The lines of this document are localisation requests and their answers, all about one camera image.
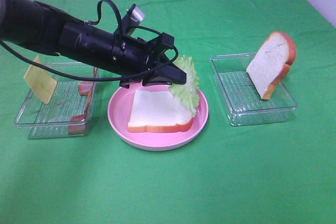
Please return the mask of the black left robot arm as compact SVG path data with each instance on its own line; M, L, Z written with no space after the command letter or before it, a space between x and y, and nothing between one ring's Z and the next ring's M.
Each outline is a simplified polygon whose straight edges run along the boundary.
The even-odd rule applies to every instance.
M110 5L118 26L113 33L61 9L31 0L1 0L1 46L8 43L50 56L65 56L115 74L120 86L133 82L144 86L185 84L186 73L166 56L175 50L174 38L158 33L149 41L132 37L141 28L144 14L132 5L124 16L115 3Z

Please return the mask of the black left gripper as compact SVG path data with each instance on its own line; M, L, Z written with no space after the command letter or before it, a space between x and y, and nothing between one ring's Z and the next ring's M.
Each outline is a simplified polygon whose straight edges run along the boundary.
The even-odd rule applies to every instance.
M161 33L145 41L121 36L113 43L112 62L115 73L121 75L119 86L128 88L132 82L142 81L143 86L186 84L187 74L170 63L165 52L174 48L174 37Z

